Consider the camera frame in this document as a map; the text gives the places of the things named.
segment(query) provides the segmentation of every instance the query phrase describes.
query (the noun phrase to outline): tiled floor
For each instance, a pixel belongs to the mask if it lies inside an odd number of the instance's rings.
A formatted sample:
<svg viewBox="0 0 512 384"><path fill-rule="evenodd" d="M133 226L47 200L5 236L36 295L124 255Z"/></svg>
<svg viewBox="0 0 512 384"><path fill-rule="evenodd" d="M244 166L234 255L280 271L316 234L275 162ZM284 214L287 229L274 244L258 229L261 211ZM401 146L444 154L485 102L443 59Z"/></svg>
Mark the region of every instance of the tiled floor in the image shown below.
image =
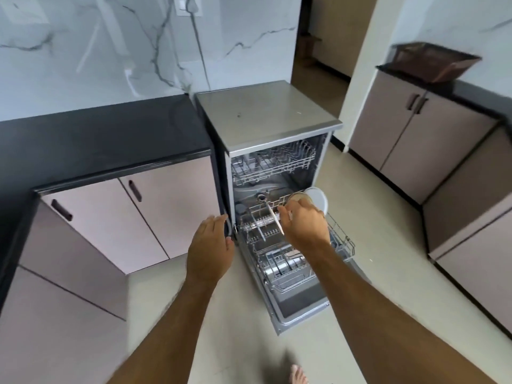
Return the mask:
<svg viewBox="0 0 512 384"><path fill-rule="evenodd" d="M349 88L348 82L333 76L318 66L304 66L300 62L295 62L291 84L331 115L339 117Z"/></svg>
<svg viewBox="0 0 512 384"><path fill-rule="evenodd" d="M317 185L356 245L372 284L498 384L512 377L512 342L427 260L419 214L348 154L329 146ZM130 276L130 349L144 338L185 276L180 257ZM277 336L240 254L221 280L190 383L285 383L291 362L312 384L364 383L330 308Z"/></svg>

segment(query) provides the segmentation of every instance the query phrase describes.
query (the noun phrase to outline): dishwasher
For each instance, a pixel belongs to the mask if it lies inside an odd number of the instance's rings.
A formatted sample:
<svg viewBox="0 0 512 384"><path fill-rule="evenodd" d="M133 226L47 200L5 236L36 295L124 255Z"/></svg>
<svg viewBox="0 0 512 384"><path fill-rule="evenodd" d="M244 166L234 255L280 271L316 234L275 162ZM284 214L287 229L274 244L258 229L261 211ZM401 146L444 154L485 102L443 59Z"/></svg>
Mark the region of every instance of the dishwasher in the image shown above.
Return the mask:
<svg viewBox="0 0 512 384"><path fill-rule="evenodd" d="M304 256L281 233L277 206L314 186L342 123L285 81L196 95L215 147L221 197L277 334L329 301ZM355 245L326 214L331 245L355 272Z"/></svg>

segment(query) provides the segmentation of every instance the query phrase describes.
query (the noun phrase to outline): doorway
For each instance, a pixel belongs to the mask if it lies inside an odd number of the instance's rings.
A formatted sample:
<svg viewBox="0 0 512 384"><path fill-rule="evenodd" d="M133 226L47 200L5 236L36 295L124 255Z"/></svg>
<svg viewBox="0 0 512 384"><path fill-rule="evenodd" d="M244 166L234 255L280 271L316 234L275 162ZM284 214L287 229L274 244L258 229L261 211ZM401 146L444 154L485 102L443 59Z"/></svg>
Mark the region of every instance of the doorway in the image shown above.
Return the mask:
<svg viewBox="0 0 512 384"><path fill-rule="evenodd" d="M302 0L291 83L339 117L377 0Z"/></svg>

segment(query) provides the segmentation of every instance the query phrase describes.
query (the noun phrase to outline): cabinet handle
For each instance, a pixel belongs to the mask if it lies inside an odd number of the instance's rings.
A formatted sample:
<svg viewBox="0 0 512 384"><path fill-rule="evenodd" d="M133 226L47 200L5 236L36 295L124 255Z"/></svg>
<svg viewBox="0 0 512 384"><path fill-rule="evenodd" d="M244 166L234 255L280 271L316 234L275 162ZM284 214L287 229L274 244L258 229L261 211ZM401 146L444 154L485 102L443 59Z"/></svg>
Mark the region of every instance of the cabinet handle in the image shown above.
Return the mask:
<svg viewBox="0 0 512 384"><path fill-rule="evenodd" d="M428 98L423 98L419 104L418 104L418 107L416 108L416 111L414 112L415 114L419 115L421 113L421 110L423 109L423 106L425 105L425 103L428 101L429 99Z"/></svg>
<svg viewBox="0 0 512 384"><path fill-rule="evenodd" d="M139 190L135 186L135 183L133 183L132 180L129 180L128 181L128 186L130 187L131 192L133 193L133 195L135 195L135 198L137 198L137 200L139 202L142 202L142 195L140 195Z"/></svg>
<svg viewBox="0 0 512 384"><path fill-rule="evenodd" d="M413 95L409 98L409 104L406 106L407 110L412 110L412 109L413 109L414 103L416 102L416 100L418 99L418 97L419 97L419 94L413 94Z"/></svg>
<svg viewBox="0 0 512 384"><path fill-rule="evenodd" d="M73 220L73 214L71 214L66 209L64 209L64 206L62 206L56 199L52 200L51 205L57 211L57 213L59 213L61 216L63 216L69 222L71 222L71 220Z"/></svg>

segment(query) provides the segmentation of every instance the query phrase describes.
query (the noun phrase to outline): white plate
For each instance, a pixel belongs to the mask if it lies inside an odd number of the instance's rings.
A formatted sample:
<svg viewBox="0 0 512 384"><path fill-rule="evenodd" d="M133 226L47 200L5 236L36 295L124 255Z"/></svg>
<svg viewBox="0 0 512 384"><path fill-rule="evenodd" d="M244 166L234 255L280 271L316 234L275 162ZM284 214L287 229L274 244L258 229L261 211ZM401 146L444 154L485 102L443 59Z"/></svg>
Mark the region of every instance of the white plate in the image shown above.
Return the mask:
<svg viewBox="0 0 512 384"><path fill-rule="evenodd" d="M327 196L325 193L320 190L318 187L309 187L304 190L304 193L308 194L313 202L313 205L317 207L318 210L323 211L324 214L327 214Z"/></svg>

